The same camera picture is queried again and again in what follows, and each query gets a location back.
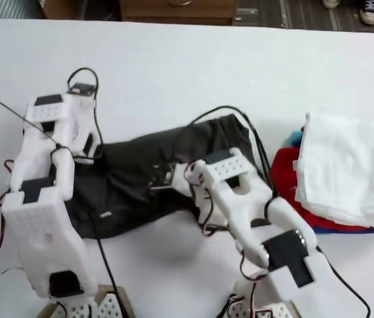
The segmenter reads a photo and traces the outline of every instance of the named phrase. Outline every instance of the white towel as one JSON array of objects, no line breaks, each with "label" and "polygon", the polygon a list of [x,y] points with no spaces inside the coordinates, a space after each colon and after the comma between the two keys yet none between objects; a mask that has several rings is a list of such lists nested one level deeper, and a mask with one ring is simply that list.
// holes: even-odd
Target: white towel
[{"label": "white towel", "polygon": [[374,227],[374,123],[307,114],[296,201],[338,224]]}]

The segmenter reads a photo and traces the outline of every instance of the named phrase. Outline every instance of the blue cloth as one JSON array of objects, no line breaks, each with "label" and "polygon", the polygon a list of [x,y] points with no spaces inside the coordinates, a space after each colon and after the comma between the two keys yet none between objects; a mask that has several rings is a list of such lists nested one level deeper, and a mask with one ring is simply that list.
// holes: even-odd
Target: blue cloth
[{"label": "blue cloth", "polygon": [[300,148],[301,140],[303,139],[302,131],[293,131],[284,142],[286,147]]},{"label": "blue cloth", "polygon": [[331,234],[331,233],[340,233],[340,234],[372,234],[374,233],[374,228],[368,228],[360,231],[340,231],[335,229],[324,229],[323,227],[313,227],[313,230],[316,234]]}]

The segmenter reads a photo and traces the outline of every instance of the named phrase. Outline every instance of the cardboard base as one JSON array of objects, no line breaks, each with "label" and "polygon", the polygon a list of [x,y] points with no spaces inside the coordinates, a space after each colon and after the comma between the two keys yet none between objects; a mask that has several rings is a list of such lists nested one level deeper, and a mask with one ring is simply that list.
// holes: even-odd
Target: cardboard base
[{"label": "cardboard base", "polygon": [[[118,293],[122,300],[122,303],[128,312],[128,318],[135,318],[134,311],[132,310],[131,304],[129,302],[128,296],[125,293],[125,290],[118,286]],[[113,287],[109,285],[99,285],[99,291],[97,292],[97,295],[95,296],[94,300],[95,302],[100,305],[100,303],[103,301],[107,293],[113,292]],[[37,316],[37,318],[50,318],[53,314],[53,312],[56,310],[58,305],[54,303],[49,303]]]}]

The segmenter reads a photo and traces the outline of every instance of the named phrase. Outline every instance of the red cloth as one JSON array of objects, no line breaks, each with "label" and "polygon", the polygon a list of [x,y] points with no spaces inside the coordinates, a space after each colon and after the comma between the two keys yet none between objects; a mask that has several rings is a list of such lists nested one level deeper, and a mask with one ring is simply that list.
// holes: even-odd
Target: red cloth
[{"label": "red cloth", "polygon": [[299,159],[299,152],[300,148],[282,148],[275,155],[271,175],[279,195],[286,199],[311,227],[322,227],[324,229],[336,229],[348,232],[366,230],[366,227],[341,225],[314,215],[302,207],[300,202],[295,201],[297,174],[293,169],[293,162]]}]

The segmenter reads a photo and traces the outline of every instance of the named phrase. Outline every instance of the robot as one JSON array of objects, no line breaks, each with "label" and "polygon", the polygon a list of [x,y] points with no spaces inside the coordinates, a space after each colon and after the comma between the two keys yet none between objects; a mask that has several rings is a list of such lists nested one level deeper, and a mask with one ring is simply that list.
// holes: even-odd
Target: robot
[{"label": "robot", "polygon": [[[39,97],[28,106],[22,150],[2,205],[32,288],[39,297],[61,305],[51,317],[64,317],[62,311],[68,317],[98,317],[110,302],[116,306],[107,317],[131,317],[117,292],[102,304],[95,301],[97,283],[87,250],[66,210],[73,196],[75,161],[92,164],[101,152],[97,86],[71,86],[68,81],[65,94]],[[231,309],[241,305],[246,308],[242,317],[254,318],[257,307],[283,302],[290,303],[285,312],[293,317],[364,317],[360,300],[339,281],[313,230],[284,199],[272,196],[238,149],[211,154],[190,164],[187,172],[202,215],[212,209],[211,215],[201,217],[203,230],[210,223],[227,226],[243,261],[260,268],[252,276],[242,271],[221,317],[235,317]],[[256,218],[269,220],[284,233],[263,241],[250,227]]]},{"label": "robot", "polygon": [[[287,201],[273,196],[237,148],[210,154],[187,172],[203,234],[211,234],[212,226],[227,226],[242,255],[243,278],[229,304],[237,312],[228,307],[223,317],[274,317],[274,311],[276,317],[365,317],[362,299],[330,265],[311,227]],[[254,219],[267,219],[284,233],[263,241],[251,228]],[[259,267],[257,273],[244,273],[245,258]]]},{"label": "robot", "polygon": [[[32,288],[61,305],[52,317],[88,317],[90,312],[97,317],[101,311],[85,243],[66,209],[73,197],[75,161],[92,164],[101,151],[96,92],[97,86],[76,83],[63,95],[38,97],[28,106],[22,149],[1,208]],[[106,295],[102,307],[109,302],[107,317],[128,317],[117,294]]]}]

